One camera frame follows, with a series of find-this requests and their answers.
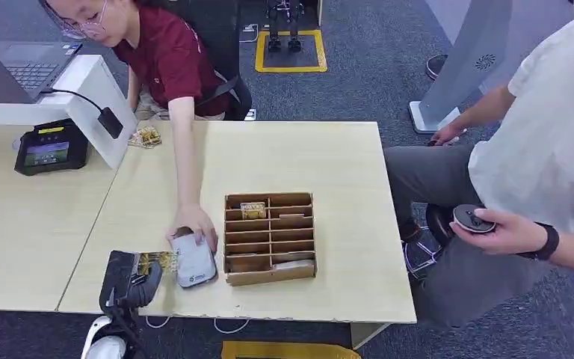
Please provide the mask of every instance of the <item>light wood table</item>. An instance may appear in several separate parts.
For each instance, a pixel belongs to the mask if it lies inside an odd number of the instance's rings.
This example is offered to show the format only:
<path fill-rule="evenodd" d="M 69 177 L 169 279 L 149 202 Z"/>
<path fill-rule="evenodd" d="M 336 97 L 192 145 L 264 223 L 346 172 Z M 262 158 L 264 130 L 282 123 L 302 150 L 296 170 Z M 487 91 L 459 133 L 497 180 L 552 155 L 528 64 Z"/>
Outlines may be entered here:
<path fill-rule="evenodd" d="M 112 250 L 166 251 L 176 205 L 170 123 L 163 144 L 130 147 L 59 310 L 99 313 Z M 353 324 L 354 346 L 387 326 L 416 321 L 376 123 L 196 123 L 201 204 L 223 233 L 226 194 L 309 191 L 318 275 L 231 287 L 221 277 L 183 290 L 162 282 L 146 315 L 329 321 Z"/>
<path fill-rule="evenodd" d="M 115 175 L 95 152 L 78 171 L 18 174 L 29 130 L 0 126 L 0 310 L 57 309 Z"/>

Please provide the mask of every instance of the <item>cardboard organizer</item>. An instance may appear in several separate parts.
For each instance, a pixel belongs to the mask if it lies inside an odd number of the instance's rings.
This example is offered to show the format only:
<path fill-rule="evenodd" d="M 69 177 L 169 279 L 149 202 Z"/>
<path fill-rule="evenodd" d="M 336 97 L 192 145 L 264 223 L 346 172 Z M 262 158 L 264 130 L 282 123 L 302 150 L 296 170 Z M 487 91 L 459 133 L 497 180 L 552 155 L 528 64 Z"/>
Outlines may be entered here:
<path fill-rule="evenodd" d="M 259 212 L 250 215 L 246 203 L 263 204 L 256 204 Z M 317 265 L 312 195 L 227 195 L 223 241 L 223 270 L 226 282 L 232 286 L 314 277 Z M 300 260 L 311 264 L 281 264 Z"/>

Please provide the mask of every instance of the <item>black cable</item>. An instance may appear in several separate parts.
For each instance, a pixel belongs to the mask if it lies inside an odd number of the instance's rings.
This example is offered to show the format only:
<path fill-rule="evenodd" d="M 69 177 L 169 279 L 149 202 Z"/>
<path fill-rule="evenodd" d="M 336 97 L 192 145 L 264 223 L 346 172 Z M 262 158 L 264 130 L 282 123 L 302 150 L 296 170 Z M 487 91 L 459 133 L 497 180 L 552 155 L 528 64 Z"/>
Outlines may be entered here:
<path fill-rule="evenodd" d="M 100 111 L 100 113 L 102 113 L 102 109 L 100 108 L 100 106 L 96 105 L 96 103 L 95 103 L 94 101 L 91 101 L 91 100 L 88 99 L 86 96 L 81 95 L 81 94 L 79 94 L 79 93 L 77 93 L 77 92 L 73 92 L 73 91 L 70 91 L 70 90 L 58 90 L 58 89 L 56 89 L 56 88 L 49 88 L 49 89 L 46 89 L 46 90 L 42 90 L 42 91 L 41 91 L 41 93 L 56 93 L 56 92 L 71 93 L 71 94 L 74 95 L 74 96 L 78 96 L 78 97 L 80 97 L 81 99 L 85 99 L 85 100 L 87 100 L 91 105 L 96 106 L 96 108 L 98 109 L 98 111 Z"/>

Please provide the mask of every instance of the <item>white t-shirt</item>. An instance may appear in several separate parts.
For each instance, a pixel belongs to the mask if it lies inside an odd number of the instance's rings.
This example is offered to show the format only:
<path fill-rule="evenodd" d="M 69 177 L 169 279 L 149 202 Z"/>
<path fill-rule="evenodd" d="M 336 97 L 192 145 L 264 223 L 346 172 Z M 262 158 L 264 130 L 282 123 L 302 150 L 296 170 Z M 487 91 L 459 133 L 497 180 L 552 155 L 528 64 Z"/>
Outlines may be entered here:
<path fill-rule="evenodd" d="M 516 100 L 472 151 L 472 184 L 487 208 L 574 233 L 574 21 L 534 49 L 507 88 Z"/>

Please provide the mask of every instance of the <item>man's hand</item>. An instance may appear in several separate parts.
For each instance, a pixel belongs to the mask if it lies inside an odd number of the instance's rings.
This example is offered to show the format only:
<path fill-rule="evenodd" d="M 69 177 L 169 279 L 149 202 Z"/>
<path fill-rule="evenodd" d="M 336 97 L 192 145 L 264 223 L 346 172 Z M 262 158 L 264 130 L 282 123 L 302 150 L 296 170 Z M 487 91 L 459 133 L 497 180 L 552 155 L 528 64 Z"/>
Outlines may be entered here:
<path fill-rule="evenodd" d="M 177 229 L 180 227 L 189 227 L 194 232 L 197 243 L 201 241 L 201 236 L 204 236 L 212 252 L 217 251 L 217 231 L 210 217 L 199 205 L 181 206 L 177 209 L 177 214 L 166 234 L 168 241 L 173 240 Z"/>
<path fill-rule="evenodd" d="M 445 142 L 450 141 L 452 138 L 457 137 L 461 133 L 463 133 L 462 129 L 459 129 L 452 123 L 449 123 L 439 131 L 435 132 L 434 135 L 432 135 L 430 141 L 436 141 L 434 144 L 435 146 L 442 146 Z"/>
<path fill-rule="evenodd" d="M 483 248 L 486 254 L 518 254 L 540 250 L 546 243 L 546 230 L 513 213 L 476 209 L 474 214 L 485 221 L 496 222 L 496 229 L 485 234 L 470 233 L 454 222 L 452 230 L 464 241 Z"/>

